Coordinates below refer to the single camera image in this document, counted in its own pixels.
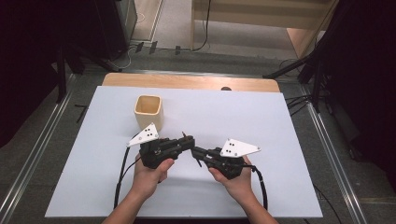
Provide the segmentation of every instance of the white tabletop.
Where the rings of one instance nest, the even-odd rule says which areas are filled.
[[[192,135],[195,145],[222,147],[227,138],[261,147],[249,155],[262,172],[274,217],[322,217],[282,93],[98,87],[52,196],[46,217],[106,217],[126,143],[140,130],[134,117],[139,95],[163,98],[161,137]],[[139,146],[131,148],[127,164]],[[122,182],[120,201],[132,185]],[[252,187],[262,201],[258,178]],[[139,217],[245,217],[245,213],[189,150],[184,151],[141,208]]]

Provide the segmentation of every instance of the black curtain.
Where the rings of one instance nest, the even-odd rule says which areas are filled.
[[[395,8],[394,1],[354,1],[321,60],[327,89],[360,132],[350,144],[386,171],[396,189]]]
[[[0,2],[0,147],[58,82],[51,67],[59,44],[49,2]]]

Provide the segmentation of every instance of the hand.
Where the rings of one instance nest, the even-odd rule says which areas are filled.
[[[244,156],[244,161],[251,165],[247,156]],[[251,169],[243,168],[240,176],[234,179],[227,179],[219,170],[215,168],[209,168],[209,172],[215,177],[215,180],[220,182],[228,191],[228,193],[238,202],[251,199],[256,197],[251,189]]]
[[[167,171],[174,163],[174,160],[167,159],[154,170],[144,166],[143,162],[139,160],[134,168],[134,183],[131,191],[146,200],[155,192],[157,185],[166,179]]]

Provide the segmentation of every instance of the forearm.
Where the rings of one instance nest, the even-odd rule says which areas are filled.
[[[110,216],[103,222],[103,224],[110,223],[133,223],[140,207],[146,199],[137,195],[132,190],[128,195],[122,200],[122,202],[113,210]]]
[[[246,197],[238,202],[244,209],[248,220],[251,224],[272,224],[277,223],[276,220],[265,210],[257,201],[254,195]]]

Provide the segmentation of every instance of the wooden cup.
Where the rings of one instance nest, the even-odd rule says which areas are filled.
[[[134,105],[134,115],[141,130],[154,123],[159,131],[163,127],[163,100],[154,95],[139,96]]]

